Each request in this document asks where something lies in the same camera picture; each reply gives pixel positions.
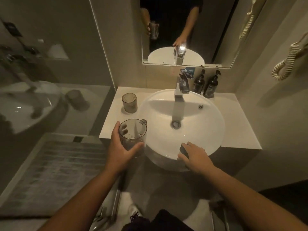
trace drain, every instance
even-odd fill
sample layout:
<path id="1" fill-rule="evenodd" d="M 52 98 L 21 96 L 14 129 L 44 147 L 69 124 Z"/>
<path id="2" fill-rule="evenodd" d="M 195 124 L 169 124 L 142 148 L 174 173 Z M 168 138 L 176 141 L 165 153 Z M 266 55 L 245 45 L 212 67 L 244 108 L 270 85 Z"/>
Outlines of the drain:
<path id="1" fill-rule="evenodd" d="M 172 121 L 170 125 L 175 130 L 178 130 L 179 128 L 181 128 L 181 122 L 179 121 Z"/>

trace black shirt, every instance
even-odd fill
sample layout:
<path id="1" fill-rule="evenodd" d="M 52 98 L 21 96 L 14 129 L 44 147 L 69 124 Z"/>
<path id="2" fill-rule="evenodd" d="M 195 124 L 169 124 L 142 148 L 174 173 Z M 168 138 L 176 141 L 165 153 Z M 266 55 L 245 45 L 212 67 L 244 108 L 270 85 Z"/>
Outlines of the black shirt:
<path id="1" fill-rule="evenodd" d="M 187 17 L 194 7 L 202 10 L 203 0 L 140 0 L 140 7 L 150 13 L 151 21 L 159 23 L 158 41 L 172 46 L 181 35 Z"/>

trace glass tumbler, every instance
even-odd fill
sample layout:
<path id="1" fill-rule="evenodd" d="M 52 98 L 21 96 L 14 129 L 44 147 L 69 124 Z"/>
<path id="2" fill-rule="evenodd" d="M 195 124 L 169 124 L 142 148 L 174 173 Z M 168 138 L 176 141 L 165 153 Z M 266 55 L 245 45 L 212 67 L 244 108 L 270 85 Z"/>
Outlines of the glass tumbler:
<path id="1" fill-rule="evenodd" d="M 126 112 L 135 113 L 137 107 L 137 96 L 134 93 L 126 93 L 122 96 L 123 106 Z"/>
<path id="2" fill-rule="evenodd" d="M 129 151 L 136 143 L 146 141 L 147 121 L 142 119 L 129 119 L 121 123 L 119 127 L 120 140 L 123 147 Z M 138 157 L 144 153 L 144 147 L 135 155 Z"/>

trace person's left hand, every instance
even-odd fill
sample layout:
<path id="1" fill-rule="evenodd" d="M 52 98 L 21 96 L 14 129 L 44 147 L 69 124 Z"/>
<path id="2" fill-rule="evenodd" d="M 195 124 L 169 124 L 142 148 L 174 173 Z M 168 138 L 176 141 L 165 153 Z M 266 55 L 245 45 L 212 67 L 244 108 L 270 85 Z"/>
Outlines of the person's left hand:
<path id="1" fill-rule="evenodd" d="M 186 43 L 187 37 L 184 35 L 180 35 L 176 41 L 173 43 L 173 46 L 181 46 L 182 44 Z"/>
<path id="2" fill-rule="evenodd" d="M 115 174 L 119 174 L 125 170 L 129 160 L 132 159 L 136 152 L 144 145 L 144 143 L 139 142 L 133 146 L 131 150 L 126 151 L 120 141 L 119 126 L 120 122 L 117 121 L 111 134 L 111 142 L 105 166 L 105 170 Z"/>

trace chrome faucet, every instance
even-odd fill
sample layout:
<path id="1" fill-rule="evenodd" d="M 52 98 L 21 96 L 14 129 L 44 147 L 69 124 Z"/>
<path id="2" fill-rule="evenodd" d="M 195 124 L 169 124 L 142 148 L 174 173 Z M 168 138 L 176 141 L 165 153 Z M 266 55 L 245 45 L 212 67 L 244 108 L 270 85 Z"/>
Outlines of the chrome faucet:
<path id="1" fill-rule="evenodd" d="M 174 97 L 183 96 L 183 94 L 189 93 L 189 84 L 187 76 L 189 76 L 189 72 L 186 69 L 181 69 L 181 73 L 178 74 L 176 80 L 176 87 L 174 90 Z"/>
<path id="2" fill-rule="evenodd" d="M 176 65 L 183 65 L 184 56 L 186 53 L 186 46 L 176 46 L 173 51 L 174 60 Z"/>

